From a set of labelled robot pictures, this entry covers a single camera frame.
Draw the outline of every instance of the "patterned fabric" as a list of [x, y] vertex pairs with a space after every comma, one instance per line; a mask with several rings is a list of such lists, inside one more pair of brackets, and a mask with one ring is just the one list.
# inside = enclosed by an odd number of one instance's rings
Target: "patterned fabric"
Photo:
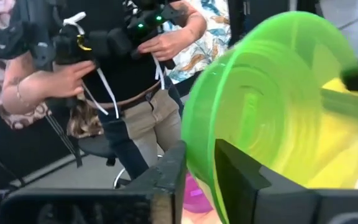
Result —
[[[190, 0], [208, 20], [208, 31], [197, 43], [185, 49], [175, 57], [177, 67], [169, 71], [169, 76], [174, 83], [185, 80], [195, 72], [204, 69], [216, 57], [221, 55], [229, 40], [229, 26], [227, 19], [226, 2], [222, 0]], [[9, 11], [14, 5], [14, 0], [0, 0], [0, 27], [6, 27], [9, 22]], [[166, 24], [165, 30], [175, 30], [171, 24]], [[45, 105], [40, 105], [34, 112], [26, 115], [11, 115], [1, 106], [2, 81], [6, 62], [0, 60], [0, 115], [6, 123], [14, 129], [20, 129], [43, 118], [47, 111]]]

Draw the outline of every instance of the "chair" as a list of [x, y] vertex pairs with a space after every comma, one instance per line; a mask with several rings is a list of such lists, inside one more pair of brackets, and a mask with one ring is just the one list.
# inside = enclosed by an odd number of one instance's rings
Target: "chair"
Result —
[[[98, 156], [106, 158], [106, 165], [112, 167], [116, 164], [116, 155], [109, 148], [109, 143], [104, 135], [92, 136], [88, 138], [80, 139], [78, 144], [83, 152], [86, 154], [91, 154], [93, 156]], [[122, 169], [117, 177], [114, 179], [112, 187], [118, 189], [121, 186], [128, 185], [131, 181], [121, 178], [121, 175], [125, 172], [125, 169]]]

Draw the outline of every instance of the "pink object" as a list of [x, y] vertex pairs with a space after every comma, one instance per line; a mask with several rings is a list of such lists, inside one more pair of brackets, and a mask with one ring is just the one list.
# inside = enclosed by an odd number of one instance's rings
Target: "pink object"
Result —
[[183, 208], [193, 213], [206, 213], [213, 209], [203, 191], [189, 173], [186, 174]]

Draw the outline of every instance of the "person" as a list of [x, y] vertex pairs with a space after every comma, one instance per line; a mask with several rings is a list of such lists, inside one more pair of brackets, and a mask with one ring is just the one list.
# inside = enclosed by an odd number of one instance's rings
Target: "person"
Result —
[[[11, 23], [20, 20], [19, 1], [12, 10]], [[85, 32], [111, 30], [125, 25], [123, 10], [114, 7], [116, 1], [120, 0], [68, 0], [60, 16], [70, 18], [85, 12], [86, 17], [78, 22]], [[156, 61], [173, 58], [206, 30], [205, 18], [189, 3], [170, 5], [183, 12], [177, 20], [181, 29], [141, 43], [137, 48], [140, 59], [97, 58], [100, 69], [83, 61], [56, 67], [54, 72], [36, 71], [29, 52], [11, 60], [2, 87], [3, 106], [12, 114], [26, 114], [46, 98], [84, 93], [89, 105], [98, 109], [110, 150], [131, 179], [137, 178], [156, 163], [157, 145], [166, 151], [180, 140], [183, 104]]]

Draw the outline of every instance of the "khaki pants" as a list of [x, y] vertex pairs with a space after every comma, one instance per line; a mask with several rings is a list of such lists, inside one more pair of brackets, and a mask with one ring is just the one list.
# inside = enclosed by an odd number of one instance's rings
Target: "khaki pants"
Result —
[[165, 78], [166, 90], [157, 87], [142, 99], [105, 115], [98, 112], [104, 134], [131, 179], [136, 179], [157, 162], [158, 145], [164, 150], [180, 140], [183, 104], [171, 79]]

